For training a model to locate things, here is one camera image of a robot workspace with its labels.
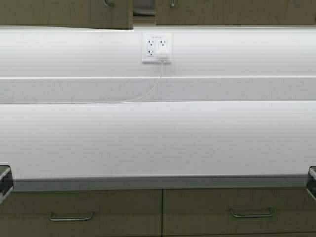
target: white countertop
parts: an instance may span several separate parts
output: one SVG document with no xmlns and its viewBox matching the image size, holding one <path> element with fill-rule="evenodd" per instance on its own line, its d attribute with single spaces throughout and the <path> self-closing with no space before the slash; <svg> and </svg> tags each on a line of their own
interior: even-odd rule
<svg viewBox="0 0 316 237">
<path fill-rule="evenodd" d="M 0 163 L 11 165 L 17 190 L 231 187 L 234 180 L 303 186 L 316 165 L 316 102 L 0 105 L 0 111 Z"/>
</svg>

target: wooden cabinet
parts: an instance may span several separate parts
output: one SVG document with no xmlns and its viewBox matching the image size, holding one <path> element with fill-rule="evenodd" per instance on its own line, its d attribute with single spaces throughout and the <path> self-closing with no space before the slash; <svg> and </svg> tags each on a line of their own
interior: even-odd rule
<svg viewBox="0 0 316 237">
<path fill-rule="evenodd" d="M 156 11 L 163 25 L 314 24 L 316 1 L 158 0 Z"/>
<path fill-rule="evenodd" d="M 0 0 L 0 24 L 131 29 L 131 0 Z"/>
<path fill-rule="evenodd" d="M 160 236 L 161 191 L 14 193 L 0 206 L 0 229 L 10 237 Z"/>
<path fill-rule="evenodd" d="M 165 236 L 316 232 L 305 189 L 166 190 L 163 207 Z"/>
</svg>

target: cabinet drawer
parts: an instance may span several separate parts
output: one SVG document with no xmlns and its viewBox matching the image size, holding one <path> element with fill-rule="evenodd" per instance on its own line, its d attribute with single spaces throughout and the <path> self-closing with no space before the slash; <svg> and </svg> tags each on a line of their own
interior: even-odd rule
<svg viewBox="0 0 316 237">
<path fill-rule="evenodd" d="M 12 237 L 160 236 L 161 191 L 13 193 L 0 206 L 0 229 Z"/>
<path fill-rule="evenodd" d="M 167 190 L 163 195 L 167 236 L 316 232 L 316 202 L 305 189 Z M 265 218 L 236 218 L 231 211 Z"/>
<path fill-rule="evenodd" d="M 220 236 L 190 236 L 190 237 L 314 237 L 315 235 L 316 233 L 295 233 L 295 234 L 224 235 L 224 236 L 220 235 Z"/>
<path fill-rule="evenodd" d="M 132 28 L 132 1 L 1 0 L 0 24 L 57 25 L 87 28 Z"/>
<path fill-rule="evenodd" d="M 157 24 L 314 24 L 314 0 L 156 1 Z"/>
</svg>

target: electrical outlet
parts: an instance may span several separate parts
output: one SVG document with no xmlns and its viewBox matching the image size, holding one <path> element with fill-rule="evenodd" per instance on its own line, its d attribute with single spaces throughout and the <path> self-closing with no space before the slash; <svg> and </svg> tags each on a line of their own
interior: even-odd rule
<svg viewBox="0 0 316 237">
<path fill-rule="evenodd" d="M 172 34 L 145 33 L 143 34 L 143 63 L 160 63 L 159 52 L 167 52 L 165 63 L 171 63 Z"/>
</svg>

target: white outlet plate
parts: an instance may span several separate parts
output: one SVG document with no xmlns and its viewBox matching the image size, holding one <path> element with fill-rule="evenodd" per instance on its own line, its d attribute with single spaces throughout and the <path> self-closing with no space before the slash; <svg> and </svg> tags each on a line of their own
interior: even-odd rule
<svg viewBox="0 0 316 237">
<path fill-rule="evenodd" d="M 168 59 L 165 60 L 165 63 L 171 63 L 172 43 L 173 38 L 170 33 L 144 33 L 142 53 L 143 63 L 160 63 L 160 60 L 156 56 L 156 52 L 159 50 L 159 47 L 166 47 L 169 56 Z"/>
</svg>

